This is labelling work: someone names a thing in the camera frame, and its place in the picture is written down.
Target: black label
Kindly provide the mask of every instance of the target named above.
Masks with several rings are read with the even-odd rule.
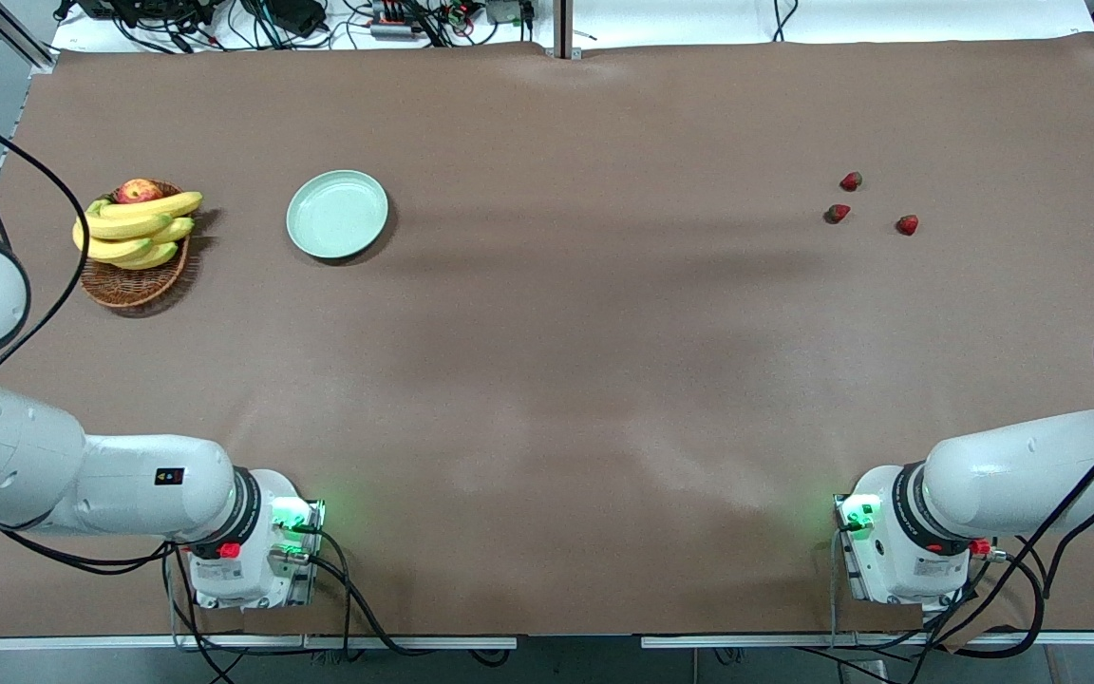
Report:
[[[183,467],[161,467],[156,468],[154,472],[154,484],[155,485],[183,485],[184,484],[184,468]]]

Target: light green plate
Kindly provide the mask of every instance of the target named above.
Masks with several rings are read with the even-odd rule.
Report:
[[[386,224],[386,192],[354,170],[335,170],[310,178],[294,192],[286,230],[310,256],[338,259],[370,246]]]

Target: power adapter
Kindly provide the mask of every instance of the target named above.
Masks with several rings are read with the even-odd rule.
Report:
[[[253,16],[270,18],[279,30],[307,38],[316,27],[326,25],[327,13],[315,0],[243,0],[243,9]]]

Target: fruit basket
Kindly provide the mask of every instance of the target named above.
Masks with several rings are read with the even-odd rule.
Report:
[[[149,181],[162,193],[162,198],[182,194],[177,186],[162,182]],[[97,202],[114,200],[116,192],[101,196]],[[75,243],[82,227],[75,225]],[[88,259],[86,267],[80,274],[80,285],[89,298],[101,306],[114,309],[119,313],[144,312],[155,303],[166,299],[177,290],[177,282],[188,277],[190,255],[188,255],[188,237],[174,241],[175,254],[152,268],[131,270],[118,265],[95,259]]]

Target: bunch of bananas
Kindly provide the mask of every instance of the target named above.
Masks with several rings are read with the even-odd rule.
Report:
[[[200,192],[179,192],[133,205],[96,199],[86,209],[91,229],[88,258],[130,270],[165,264],[177,252],[176,240],[191,233],[194,221],[187,213],[200,207]],[[83,224],[78,221],[74,246],[83,250]]]

